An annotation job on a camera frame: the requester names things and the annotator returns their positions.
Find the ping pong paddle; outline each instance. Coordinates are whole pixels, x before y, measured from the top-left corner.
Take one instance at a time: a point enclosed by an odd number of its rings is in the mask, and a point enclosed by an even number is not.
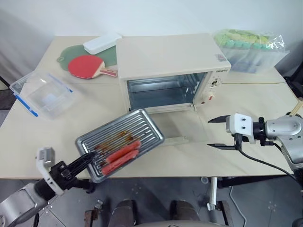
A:
[[[68,71],[81,79],[92,79],[101,74],[117,77],[117,71],[106,69],[103,59],[95,55],[81,55],[74,58],[68,64]]]

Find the white wall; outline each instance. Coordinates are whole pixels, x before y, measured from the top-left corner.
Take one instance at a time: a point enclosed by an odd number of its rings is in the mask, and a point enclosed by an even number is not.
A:
[[[33,60],[23,71],[35,67],[53,35],[101,35],[111,30],[122,35],[167,35],[236,28],[282,34],[287,48],[292,51],[284,63],[277,65],[285,74],[303,60],[302,11],[302,0],[0,1],[0,15],[5,13],[16,23],[24,23],[41,38],[31,40],[31,47],[37,44],[39,51],[28,53]],[[0,16],[0,26],[3,20],[5,18]],[[24,49],[24,42],[29,45],[28,34],[20,34],[18,40],[10,39],[3,30],[17,35],[18,29],[14,32],[11,25],[6,25],[0,33],[0,38],[5,36],[6,42],[14,46],[14,53]]]

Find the label sticker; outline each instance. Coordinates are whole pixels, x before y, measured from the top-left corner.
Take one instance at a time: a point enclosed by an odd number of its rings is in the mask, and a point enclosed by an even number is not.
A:
[[[218,61],[227,61],[223,54],[215,54]]]

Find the paddle handle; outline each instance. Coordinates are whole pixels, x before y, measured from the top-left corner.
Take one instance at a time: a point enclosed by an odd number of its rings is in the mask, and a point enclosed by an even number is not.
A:
[[[112,77],[117,77],[117,70],[102,68],[99,72],[101,72],[102,74],[110,75]]]

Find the metal pole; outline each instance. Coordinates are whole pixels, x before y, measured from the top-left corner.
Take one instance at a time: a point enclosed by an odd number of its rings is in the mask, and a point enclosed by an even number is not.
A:
[[[209,196],[209,202],[207,203],[207,209],[209,211],[215,210],[217,205],[217,177],[212,177],[211,181],[211,188],[210,188],[210,196]]]

